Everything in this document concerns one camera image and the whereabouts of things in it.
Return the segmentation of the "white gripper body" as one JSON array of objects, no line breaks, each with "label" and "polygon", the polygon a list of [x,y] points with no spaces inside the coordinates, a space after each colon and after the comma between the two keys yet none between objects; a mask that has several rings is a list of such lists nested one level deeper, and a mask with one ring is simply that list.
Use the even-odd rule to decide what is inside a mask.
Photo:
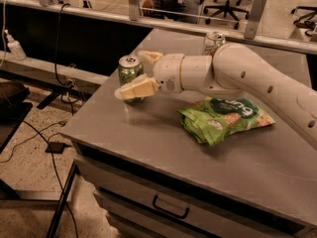
[{"label": "white gripper body", "polygon": [[182,91],[180,82],[180,68],[184,54],[168,54],[161,57],[154,66],[154,78],[160,90],[166,93]]}]

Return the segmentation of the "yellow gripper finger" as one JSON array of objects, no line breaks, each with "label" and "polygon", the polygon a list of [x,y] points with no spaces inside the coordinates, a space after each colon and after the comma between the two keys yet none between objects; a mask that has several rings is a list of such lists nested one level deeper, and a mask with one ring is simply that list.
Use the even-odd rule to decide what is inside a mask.
[{"label": "yellow gripper finger", "polygon": [[122,85],[115,90],[115,97],[121,100],[130,100],[153,96],[159,91],[159,84],[153,77],[146,74],[140,76]]},{"label": "yellow gripper finger", "polygon": [[156,62],[162,57],[162,53],[150,52],[150,51],[138,51],[138,57],[144,67],[144,73],[148,76],[153,75],[153,68]]}]

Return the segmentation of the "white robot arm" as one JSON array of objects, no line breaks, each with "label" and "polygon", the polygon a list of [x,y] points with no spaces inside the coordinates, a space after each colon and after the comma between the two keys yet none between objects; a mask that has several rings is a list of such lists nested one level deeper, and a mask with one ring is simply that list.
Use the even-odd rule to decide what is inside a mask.
[{"label": "white robot arm", "polygon": [[160,90],[192,90],[235,100],[248,92],[317,149],[317,91],[281,73],[244,45],[225,44],[212,56],[168,54],[156,61],[153,74],[124,84],[115,96],[129,100]]}]

